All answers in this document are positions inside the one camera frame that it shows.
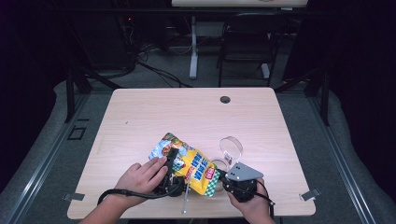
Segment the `table leg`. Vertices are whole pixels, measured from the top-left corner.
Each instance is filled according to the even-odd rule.
[[[197,34],[195,32],[195,17],[191,19],[191,65],[190,65],[190,78],[197,78],[197,66],[198,66],[198,53],[197,53]]]
[[[270,76],[270,69],[268,68],[268,63],[262,64],[262,77],[268,78]]]

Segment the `human hand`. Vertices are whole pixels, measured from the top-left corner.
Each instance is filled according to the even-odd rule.
[[[257,181],[264,185],[264,180],[262,178],[258,178]],[[267,191],[260,183],[257,183],[257,192],[264,196],[268,196]],[[264,198],[255,195],[250,201],[240,203],[231,192],[227,192],[227,194],[231,204],[241,211],[244,218],[250,224],[275,223],[270,217],[269,204]]]
[[[166,157],[153,158],[152,160],[141,165],[140,163],[133,164],[120,178],[115,189],[128,189],[137,193],[150,194],[161,183],[168,171],[168,167],[164,166]],[[113,197],[112,200],[117,200],[125,210],[136,206],[146,199],[124,195],[112,194],[107,197]]]

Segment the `gray carpet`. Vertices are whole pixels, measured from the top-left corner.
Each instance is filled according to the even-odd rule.
[[[184,83],[193,87],[217,86],[217,50],[216,41],[206,40],[199,48],[198,78],[188,78],[190,71],[190,53],[178,54],[170,50],[162,52],[151,51],[147,57],[147,64],[161,68],[180,78]],[[291,39],[283,43],[272,87],[281,84],[283,67],[288,58],[292,44]],[[167,88],[169,87],[158,75],[140,65],[128,76],[111,79],[126,88]],[[46,158],[59,140],[58,136],[67,130],[65,139],[59,141],[59,154],[53,158],[49,172],[39,185],[39,191],[32,195],[31,204],[27,204],[17,218],[20,223],[76,223],[66,216],[69,202],[63,200],[66,193],[74,192],[79,177],[87,160],[91,146],[105,113],[111,90],[96,80],[90,80],[93,91],[88,96],[79,95],[81,104],[75,119],[71,124],[63,124],[65,119],[65,86],[61,83],[55,90],[58,100],[49,122],[26,157],[21,169],[11,180],[7,188],[0,195],[1,219],[6,223],[13,213],[15,204],[23,194],[25,186],[35,173],[40,162]],[[321,128],[320,120],[316,117],[316,109],[312,106],[312,99],[307,99],[301,93],[304,83],[297,85],[289,93],[277,95],[285,116],[292,141],[295,145],[301,165],[304,170],[308,186],[318,188],[322,194],[315,201],[317,212],[311,217],[284,217],[283,223],[361,223],[361,218],[351,200],[345,180],[332,157],[332,148],[325,132]],[[351,172],[361,187],[368,206],[375,217],[376,223],[391,223],[396,218],[396,206],[392,200],[375,184],[364,165],[360,162],[350,144],[347,124],[337,98],[331,94],[330,124],[334,137],[343,151]],[[71,129],[85,128],[81,140],[67,140]]]

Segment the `cable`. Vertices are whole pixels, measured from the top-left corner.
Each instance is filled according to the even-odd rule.
[[[164,82],[166,82],[166,84],[169,85],[169,87],[173,87],[173,86],[169,82],[167,82],[165,80],[165,78],[168,78],[168,79],[171,79],[172,81],[177,82],[179,88],[181,88],[182,86],[185,86],[185,87],[188,87],[188,88],[192,88],[191,85],[181,82],[180,79],[178,79],[178,77],[176,77],[175,75],[172,75],[172,74],[170,74],[170,73],[168,73],[166,71],[163,71],[161,69],[151,67],[151,66],[149,66],[148,64],[145,64],[145,63],[141,63],[141,62],[136,62],[136,63],[142,65],[143,67],[147,68],[148,70],[151,70],[151,71],[155,72],[157,75],[160,76],[160,78],[163,79]]]
[[[260,181],[257,181],[257,182],[258,182],[260,185],[262,185],[262,187],[264,188],[264,190],[265,190],[265,192],[267,193],[268,196],[265,196],[265,195],[260,194],[260,193],[258,193],[258,192],[252,193],[252,192],[247,191],[247,190],[244,190],[244,189],[235,188],[235,189],[233,189],[233,190],[234,190],[234,191],[240,191],[240,192],[248,193],[248,194],[257,195],[257,196],[259,196],[259,197],[264,198],[264,199],[268,202],[269,207],[270,207],[270,217],[271,217],[271,219],[274,219],[274,205],[275,205],[275,203],[269,198],[268,190],[267,190],[267,188],[264,186],[264,184],[261,183]]]
[[[183,52],[178,52],[175,49],[182,49],[182,48],[188,48],[187,50],[183,51]],[[182,55],[182,54],[186,54],[191,50],[192,46],[179,46],[179,47],[169,47],[169,49],[171,49],[174,53],[178,54],[178,55]]]
[[[154,50],[154,44],[147,44],[146,46],[143,46],[139,53],[137,54],[137,57],[143,61],[147,62],[149,60],[149,52]]]
[[[108,189],[99,197],[97,205],[99,205],[99,203],[101,203],[103,201],[103,199],[108,194],[121,194],[121,195],[125,195],[127,197],[136,196],[136,197],[140,197],[140,198],[144,198],[144,199],[159,199],[159,198],[166,197],[166,196],[171,195],[172,193],[176,192],[178,187],[180,187],[181,184],[184,184],[184,183],[183,182],[179,182],[177,184],[177,188],[173,188],[171,191],[169,191],[169,192],[167,192],[165,194],[161,194],[161,195],[137,193],[137,192],[130,191],[128,189]]]
[[[124,76],[132,73],[133,71],[134,71],[134,67],[126,67],[126,68],[120,70],[116,74],[104,75],[104,74],[101,74],[101,71],[96,71],[96,73],[98,73],[101,77],[105,77],[107,79],[111,79],[111,78],[116,78],[116,77],[124,77]]]

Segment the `black hole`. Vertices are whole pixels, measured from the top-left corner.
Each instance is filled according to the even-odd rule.
[[[220,97],[220,101],[221,101],[222,103],[224,103],[224,104],[228,104],[228,103],[231,102],[231,99],[230,99],[230,97],[228,97],[228,96],[221,96],[221,97]]]

